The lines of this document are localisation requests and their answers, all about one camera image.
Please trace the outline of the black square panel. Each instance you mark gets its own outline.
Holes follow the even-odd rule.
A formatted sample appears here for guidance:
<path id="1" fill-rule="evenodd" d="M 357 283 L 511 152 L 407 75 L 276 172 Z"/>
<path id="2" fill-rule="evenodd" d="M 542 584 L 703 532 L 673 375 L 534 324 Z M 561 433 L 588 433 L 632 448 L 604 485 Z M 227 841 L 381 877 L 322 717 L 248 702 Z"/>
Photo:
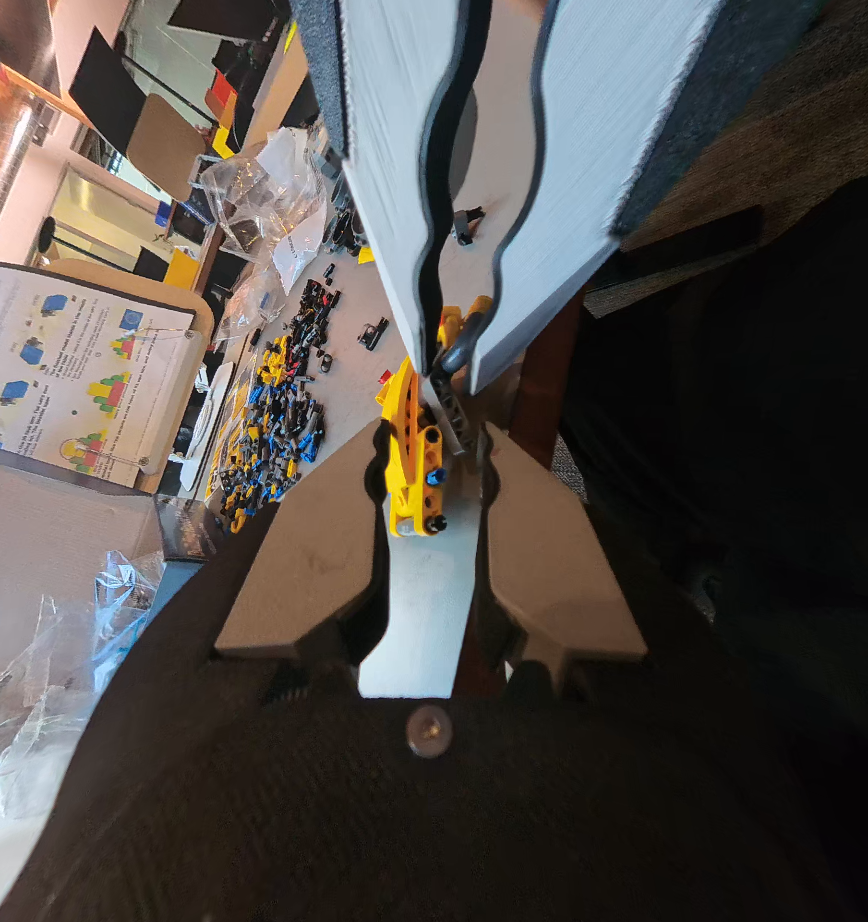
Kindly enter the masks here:
<path id="1" fill-rule="evenodd" d="M 91 31 L 69 93 L 94 130 L 126 158 L 146 95 L 96 27 Z"/>

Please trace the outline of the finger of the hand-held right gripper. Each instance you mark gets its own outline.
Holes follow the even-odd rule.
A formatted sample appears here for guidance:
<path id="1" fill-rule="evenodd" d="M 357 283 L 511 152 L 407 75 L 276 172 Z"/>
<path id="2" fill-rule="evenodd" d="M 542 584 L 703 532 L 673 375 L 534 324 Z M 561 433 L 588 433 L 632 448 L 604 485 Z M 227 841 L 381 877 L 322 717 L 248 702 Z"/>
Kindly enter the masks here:
<path id="1" fill-rule="evenodd" d="M 490 1 L 341 2 L 345 173 L 417 373 L 438 351 L 450 167 L 486 51 Z"/>
<path id="2" fill-rule="evenodd" d="M 722 6 L 548 2 L 532 67 L 532 181 L 495 254 L 470 394 L 497 379 L 619 246 L 617 214 Z"/>

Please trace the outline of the pile of small brick parts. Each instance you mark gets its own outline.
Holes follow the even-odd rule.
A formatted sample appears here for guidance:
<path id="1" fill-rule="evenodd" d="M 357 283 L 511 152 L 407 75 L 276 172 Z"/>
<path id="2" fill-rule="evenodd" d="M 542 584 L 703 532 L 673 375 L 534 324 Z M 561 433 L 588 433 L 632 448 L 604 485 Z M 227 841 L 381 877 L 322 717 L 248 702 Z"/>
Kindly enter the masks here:
<path id="1" fill-rule="evenodd" d="M 255 344 L 255 369 L 233 464 L 220 472 L 218 514 L 236 535 L 256 513 L 278 503 L 301 480 L 325 436 L 325 408 L 310 390 L 316 374 L 331 369 L 327 349 L 331 314 L 341 299 L 334 263 L 308 279 L 280 336 Z"/>

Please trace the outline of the yellow sticker sheet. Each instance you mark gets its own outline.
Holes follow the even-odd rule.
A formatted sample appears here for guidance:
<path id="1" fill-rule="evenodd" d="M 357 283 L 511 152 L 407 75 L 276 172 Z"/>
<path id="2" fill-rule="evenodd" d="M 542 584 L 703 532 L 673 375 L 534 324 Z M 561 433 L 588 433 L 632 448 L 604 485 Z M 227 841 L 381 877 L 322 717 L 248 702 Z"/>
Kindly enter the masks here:
<path id="1" fill-rule="evenodd" d="M 244 428 L 254 369 L 255 359 L 253 355 L 250 355 L 234 370 L 220 404 L 213 447 L 209 455 L 206 475 L 202 481 L 205 488 L 203 494 L 205 501 L 210 501 L 215 492 L 222 490 L 220 472 L 233 464 L 232 458 L 238 451 L 236 446 Z"/>

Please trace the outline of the illustrated block poster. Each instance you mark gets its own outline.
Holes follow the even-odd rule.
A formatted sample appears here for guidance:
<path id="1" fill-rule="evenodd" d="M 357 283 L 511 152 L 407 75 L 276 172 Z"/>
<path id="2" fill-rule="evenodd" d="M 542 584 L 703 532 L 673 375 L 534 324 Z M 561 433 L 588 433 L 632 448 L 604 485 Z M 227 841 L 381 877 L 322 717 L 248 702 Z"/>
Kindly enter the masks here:
<path id="1" fill-rule="evenodd" d="M 0 263 L 0 449 L 133 487 L 157 455 L 193 317 Z"/>

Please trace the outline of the heap of grey wheel hubs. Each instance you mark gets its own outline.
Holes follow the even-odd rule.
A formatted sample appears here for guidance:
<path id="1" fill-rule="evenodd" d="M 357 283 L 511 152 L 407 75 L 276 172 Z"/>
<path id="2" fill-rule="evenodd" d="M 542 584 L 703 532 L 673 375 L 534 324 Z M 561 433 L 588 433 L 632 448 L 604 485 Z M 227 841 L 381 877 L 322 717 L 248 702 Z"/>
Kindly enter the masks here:
<path id="1" fill-rule="evenodd" d="M 356 202 L 344 172 L 333 169 L 336 165 L 327 160 L 322 166 L 323 175 L 333 184 L 329 196 L 329 215 L 325 224 L 323 248 L 326 252 L 350 255 L 359 265 L 375 262 L 369 238 L 359 216 Z"/>

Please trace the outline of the open cardboard kit box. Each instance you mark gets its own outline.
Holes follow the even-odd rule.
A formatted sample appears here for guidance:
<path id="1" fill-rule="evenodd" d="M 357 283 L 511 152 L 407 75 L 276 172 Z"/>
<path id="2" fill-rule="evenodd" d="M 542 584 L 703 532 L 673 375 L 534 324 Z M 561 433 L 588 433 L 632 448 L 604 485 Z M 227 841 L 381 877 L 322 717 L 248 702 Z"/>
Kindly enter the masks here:
<path id="1" fill-rule="evenodd" d="M 0 449 L 0 673 L 29 646 L 41 600 L 89 608 L 109 552 L 161 554 L 166 585 L 225 536 L 195 500 L 152 496 Z"/>

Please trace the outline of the crumpled clear plastic bags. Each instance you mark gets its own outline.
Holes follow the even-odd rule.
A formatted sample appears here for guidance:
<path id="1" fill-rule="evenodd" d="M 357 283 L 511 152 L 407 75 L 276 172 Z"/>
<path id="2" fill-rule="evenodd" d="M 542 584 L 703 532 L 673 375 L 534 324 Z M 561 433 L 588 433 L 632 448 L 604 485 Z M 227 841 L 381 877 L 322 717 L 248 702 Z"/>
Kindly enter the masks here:
<path id="1" fill-rule="evenodd" d="M 45 818 L 101 695 L 154 616 L 161 551 L 109 551 L 87 603 L 41 597 L 34 636 L 0 673 L 0 819 Z"/>

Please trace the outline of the pale wooden poster board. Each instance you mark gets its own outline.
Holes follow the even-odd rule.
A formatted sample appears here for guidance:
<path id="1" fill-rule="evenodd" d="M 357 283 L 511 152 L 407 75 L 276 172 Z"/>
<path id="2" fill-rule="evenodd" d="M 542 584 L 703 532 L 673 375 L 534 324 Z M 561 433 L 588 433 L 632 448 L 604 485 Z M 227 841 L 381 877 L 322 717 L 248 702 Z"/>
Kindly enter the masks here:
<path id="1" fill-rule="evenodd" d="M 154 447 L 157 455 L 153 459 L 152 467 L 139 469 L 133 484 L 141 493 L 155 494 L 164 476 L 169 451 L 179 434 L 182 417 L 193 391 L 194 379 L 214 331 L 213 314 L 203 298 L 193 291 L 146 279 L 117 267 L 85 260 L 63 259 L 50 262 L 47 270 L 84 284 L 130 296 L 141 302 L 159 303 L 192 311 L 194 314 L 189 332 L 191 338 L 188 340 L 191 343 L 190 349 L 178 366 L 174 387 L 167 399 L 165 421 L 156 436 Z"/>

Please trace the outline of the white labelled plastic bag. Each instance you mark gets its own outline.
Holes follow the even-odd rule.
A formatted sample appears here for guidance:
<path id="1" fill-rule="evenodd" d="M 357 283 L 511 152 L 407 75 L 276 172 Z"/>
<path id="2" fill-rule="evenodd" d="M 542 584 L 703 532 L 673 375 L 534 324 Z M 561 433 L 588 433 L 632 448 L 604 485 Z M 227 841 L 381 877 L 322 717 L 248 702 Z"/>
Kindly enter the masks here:
<path id="1" fill-rule="evenodd" d="M 284 294 L 289 295 L 301 273 L 322 248 L 327 205 L 304 217 L 274 247 L 272 263 Z"/>

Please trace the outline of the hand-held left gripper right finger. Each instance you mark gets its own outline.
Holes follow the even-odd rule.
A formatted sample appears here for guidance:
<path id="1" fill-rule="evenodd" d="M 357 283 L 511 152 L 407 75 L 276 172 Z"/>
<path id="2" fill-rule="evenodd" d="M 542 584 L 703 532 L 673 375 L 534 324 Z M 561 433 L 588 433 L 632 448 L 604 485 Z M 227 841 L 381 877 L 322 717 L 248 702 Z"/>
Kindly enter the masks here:
<path id="1" fill-rule="evenodd" d="M 647 644 L 576 494 L 481 429 L 478 640 L 492 665 L 640 661 Z"/>

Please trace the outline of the yellow curved brick assembly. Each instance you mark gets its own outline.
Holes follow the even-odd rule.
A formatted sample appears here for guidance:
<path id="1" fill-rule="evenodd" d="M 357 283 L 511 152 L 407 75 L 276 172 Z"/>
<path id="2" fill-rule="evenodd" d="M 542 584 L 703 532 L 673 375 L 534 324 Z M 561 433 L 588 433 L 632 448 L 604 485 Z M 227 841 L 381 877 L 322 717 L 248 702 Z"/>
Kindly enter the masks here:
<path id="1" fill-rule="evenodd" d="M 452 381 L 469 362 L 491 307 L 486 295 L 467 311 L 445 306 L 429 372 L 418 373 L 407 357 L 382 380 L 376 399 L 391 432 L 385 484 L 394 536 L 434 537 L 447 528 L 442 511 L 447 460 L 474 446 L 471 423 Z"/>

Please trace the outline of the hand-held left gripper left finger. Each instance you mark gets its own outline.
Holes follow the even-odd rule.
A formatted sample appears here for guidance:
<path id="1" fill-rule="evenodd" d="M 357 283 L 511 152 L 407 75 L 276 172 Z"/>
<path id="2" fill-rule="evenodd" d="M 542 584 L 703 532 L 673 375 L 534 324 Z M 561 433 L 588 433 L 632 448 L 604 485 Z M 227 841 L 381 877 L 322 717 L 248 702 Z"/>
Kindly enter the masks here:
<path id="1" fill-rule="evenodd" d="M 271 523 L 216 640 L 221 654 L 304 661 L 332 625 L 361 661 L 388 624 L 383 516 L 391 426 L 378 419 L 267 510 Z"/>

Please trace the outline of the empty clear plastic bag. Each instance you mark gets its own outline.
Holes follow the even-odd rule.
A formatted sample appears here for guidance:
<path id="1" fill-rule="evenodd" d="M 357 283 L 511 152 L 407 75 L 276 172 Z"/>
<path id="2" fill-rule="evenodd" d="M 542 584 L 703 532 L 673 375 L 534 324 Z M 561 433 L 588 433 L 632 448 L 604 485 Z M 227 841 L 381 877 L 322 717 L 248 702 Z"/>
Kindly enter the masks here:
<path id="1" fill-rule="evenodd" d="M 326 212 L 325 185 L 303 128 L 280 128 L 266 143 L 211 164 L 199 184 L 225 235 L 223 248 L 250 263 Z"/>

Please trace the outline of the person's black pants leg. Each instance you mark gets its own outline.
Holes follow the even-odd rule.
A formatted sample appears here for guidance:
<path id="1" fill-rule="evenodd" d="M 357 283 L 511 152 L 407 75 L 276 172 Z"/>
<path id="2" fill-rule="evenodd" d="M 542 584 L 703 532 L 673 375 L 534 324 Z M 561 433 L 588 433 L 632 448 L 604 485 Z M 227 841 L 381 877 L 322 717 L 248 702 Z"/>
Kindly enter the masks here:
<path id="1" fill-rule="evenodd" d="M 724 269 L 581 314 L 560 431 L 589 502 L 706 590 L 868 920 L 868 175 Z"/>

